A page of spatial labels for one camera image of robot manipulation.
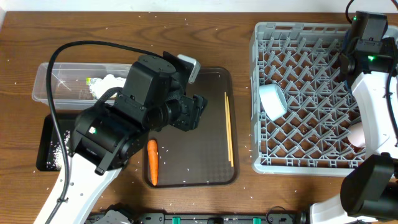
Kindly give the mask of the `pink white cup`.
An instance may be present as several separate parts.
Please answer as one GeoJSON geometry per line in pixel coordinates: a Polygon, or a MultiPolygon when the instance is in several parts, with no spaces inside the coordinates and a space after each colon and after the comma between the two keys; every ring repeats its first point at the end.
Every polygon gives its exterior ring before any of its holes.
{"type": "Polygon", "coordinates": [[[348,141],[355,147],[365,147],[365,137],[362,122],[351,125],[348,130],[348,141]]]}

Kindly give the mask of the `white tissue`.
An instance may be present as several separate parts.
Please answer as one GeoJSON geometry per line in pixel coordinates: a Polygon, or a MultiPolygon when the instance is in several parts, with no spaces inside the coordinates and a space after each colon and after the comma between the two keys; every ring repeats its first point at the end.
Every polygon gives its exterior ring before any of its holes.
{"type": "Polygon", "coordinates": [[[94,100],[98,100],[110,88],[123,87],[126,78],[115,77],[112,74],[107,74],[104,78],[94,78],[94,82],[89,86],[89,90],[93,95],[94,100]]]}

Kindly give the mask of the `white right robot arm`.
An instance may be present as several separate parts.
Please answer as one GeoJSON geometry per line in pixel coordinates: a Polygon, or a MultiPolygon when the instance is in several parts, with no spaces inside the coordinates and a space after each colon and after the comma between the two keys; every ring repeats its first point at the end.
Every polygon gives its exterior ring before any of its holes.
{"type": "Polygon", "coordinates": [[[363,125],[366,159],[339,195],[314,203],[297,223],[369,223],[397,219],[397,42],[387,16],[356,11],[339,54],[339,77],[350,87],[363,125]]]}

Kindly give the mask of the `orange carrot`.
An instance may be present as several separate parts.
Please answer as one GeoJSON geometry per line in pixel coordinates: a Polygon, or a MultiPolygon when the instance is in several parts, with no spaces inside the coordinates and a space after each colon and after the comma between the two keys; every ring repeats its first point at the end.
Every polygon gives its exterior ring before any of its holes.
{"type": "Polygon", "coordinates": [[[152,185],[156,186],[158,183],[159,174],[159,154],[156,140],[149,140],[147,144],[147,154],[150,167],[150,180],[152,185]]]}

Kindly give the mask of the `colourful snack wrapper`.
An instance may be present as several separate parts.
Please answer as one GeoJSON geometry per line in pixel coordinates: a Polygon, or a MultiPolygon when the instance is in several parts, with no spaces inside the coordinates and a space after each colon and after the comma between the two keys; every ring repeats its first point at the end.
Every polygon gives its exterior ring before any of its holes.
{"type": "Polygon", "coordinates": [[[94,82],[94,78],[86,78],[86,84],[90,86],[94,82]]]}

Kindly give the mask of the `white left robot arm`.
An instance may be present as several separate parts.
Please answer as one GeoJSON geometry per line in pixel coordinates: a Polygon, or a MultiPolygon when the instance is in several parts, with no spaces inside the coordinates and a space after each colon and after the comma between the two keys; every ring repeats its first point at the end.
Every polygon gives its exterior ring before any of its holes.
{"type": "Polygon", "coordinates": [[[197,128],[207,101],[185,90],[199,71],[186,55],[141,55],[123,87],[108,89],[76,117],[64,165],[36,222],[83,223],[151,131],[197,128]]]}

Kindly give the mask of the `light blue rice bowl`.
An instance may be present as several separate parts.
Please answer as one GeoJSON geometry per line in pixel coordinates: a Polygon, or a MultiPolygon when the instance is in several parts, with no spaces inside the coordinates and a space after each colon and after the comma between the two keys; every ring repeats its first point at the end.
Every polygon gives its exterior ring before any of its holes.
{"type": "Polygon", "coordinates": [[[282,89],[275,83],[259,87],[261,105],[271,121],[275,121],[286,114],[287,102],[282,89]]]}

